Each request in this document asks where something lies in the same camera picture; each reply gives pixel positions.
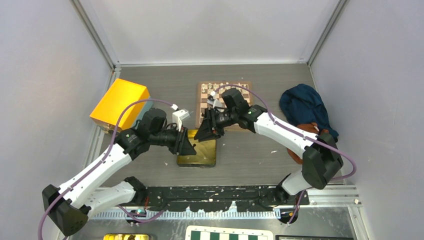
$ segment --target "chess board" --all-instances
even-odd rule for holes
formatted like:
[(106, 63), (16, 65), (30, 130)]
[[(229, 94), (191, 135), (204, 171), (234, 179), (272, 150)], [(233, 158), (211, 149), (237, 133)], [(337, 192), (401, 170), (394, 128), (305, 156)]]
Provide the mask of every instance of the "chess board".
[(185, 240), (274, 240), (268, 230), (188, 226)]
[[(211, 107), (210, 105), (208, 106), (208, 103), (207, 103), (208, 96), (211, 94), (212, 91), (217, 89), (219, 86), (226, 85), (226, 84), (236, 84), (236, 85), (245, 87), (249, 90), (252, 89), (252, 83), (250, 81), (201, 81), (199, 82), (197, 85), (197, 107), (196, 107), (196, 123), (195, 123), (196, 128), (199, 128), (203, 121), (202, 113), (205, 112), (205, 109), (207, 107)], [(224, 103), (224, 100), (221, 98), (221, 95), (223, 92), (225, 92), (225, 90), (228, 90), (230, 88), (235, 88), (235, 87), (227, 86), (220, 89), (216, 93), (215, 98), (218, 99), (221, 103)], [(243, 98), (249, 103), (249, 105), (253, 105), (253, 95), (250, 94), (248, 91), (243, 90), (241, 88), (237, 88), (237, 89), (241, 92), (241, 94), (243, 95)], [(238, 124), (234, 124), (232, 126), (226, 127), (225, 129), (226, 130), (243, 130), (242, 128), (239, 127)]]

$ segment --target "blue cloth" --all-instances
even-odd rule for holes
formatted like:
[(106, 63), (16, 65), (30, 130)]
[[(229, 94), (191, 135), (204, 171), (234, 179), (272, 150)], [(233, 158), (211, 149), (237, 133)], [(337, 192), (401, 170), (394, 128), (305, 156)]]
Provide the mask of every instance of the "blue cloth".
[(327, 129), (337, 141), (339, 133), (331, 128), (326, 107), (314, 88), (299, 84), (286, 90), (279, 100), (279, 107), (291, 125), (316, 123), (320, 130)]

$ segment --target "brown object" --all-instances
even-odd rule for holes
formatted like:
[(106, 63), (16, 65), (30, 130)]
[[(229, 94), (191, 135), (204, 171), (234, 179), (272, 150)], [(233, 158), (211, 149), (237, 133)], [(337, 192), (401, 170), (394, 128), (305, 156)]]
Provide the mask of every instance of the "brown object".
[[(297, 125), (298, 129), (301, 129), (303, 131), (307, 131), (313, 134), (319, 134), (320, 132), (315, 128), (318, 128), (318, 124), (315, 122), (311, 122), (311, 123), (305, 123), (305, 124), (299, 124)], [(327, 129), (323, 129), (322, 133), (329, 133), (329, 131)], [(287, 149), (288, 155), (290, 155), (290, 157), (297, 163), (297, 164), (303, 164), (304, 161), (298, 156), (296, 155), (296, 153), (294, 153), (293, 151)]]
[[(202, 113), (205, 112), (205, 109), (207, 107), (212, 107), (211, 105), (207, 103), (208, 96), (210, 95), (211, 91), (218, 88), (218, 86), (226, 85), (226, 84), (235, 84), (235, 85), (240, 85), (242, 87), (245, 87), (249, 90), (252, 89), (252, 82), (250, 81), (201, 81), (199, 82), (197, 85), (197, 104), (196, 104), (196, 118), (195, 118), (195, 127), (197, 129), (200, 127), (203, 121)], [(241, 88), (236, 88), (236, 89), (241, 92), (241, 94), (243, 95), (243, 98), (247, 101), (247, 103), (249, 103), (249, 105), (253, 105), (252, 94), (250, 94), (248, 91), (243, 90)], [(221, 103), (224, 103), (224, 100), (221, 98), (221, 95), (225, 90), (227, 89), (224, 87), (222, 90), (219, 90), (215, 95), (215, 98), (218, 99)], [(225, 130), (242, 130), (243, 131), (245, 129), (240, 128), (238, 124), (234, 124), (234, 125), (226, 127)]]

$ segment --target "yellow box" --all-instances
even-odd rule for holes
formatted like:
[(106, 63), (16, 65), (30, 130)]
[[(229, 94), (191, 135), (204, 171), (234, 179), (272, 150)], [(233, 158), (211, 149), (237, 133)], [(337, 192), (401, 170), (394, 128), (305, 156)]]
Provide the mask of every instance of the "yellow box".
[[(146, 86), (117, 78), (94, 108), (90, 117), (104, 131), (113, 131), (122, 111), (131, 103), (150, 97)], [(118, 132), (129, 129), (146, 102), (130, 107), (119, 122)]]

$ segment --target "gray wall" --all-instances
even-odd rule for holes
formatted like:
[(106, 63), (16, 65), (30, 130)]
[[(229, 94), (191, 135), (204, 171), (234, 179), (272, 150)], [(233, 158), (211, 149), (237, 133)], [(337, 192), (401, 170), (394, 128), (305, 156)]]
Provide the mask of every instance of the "gray wall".
[(423, 238), (423, 11), (350, 1), (312, 65), (375, 239)]
[(121, 64), (307, 62), (338, 1), (82, 0)]
[(0, 239), (36, 239), (41, 191), (82, 169), (111, 71), (69, 0), (2, 1), (0, 23)]

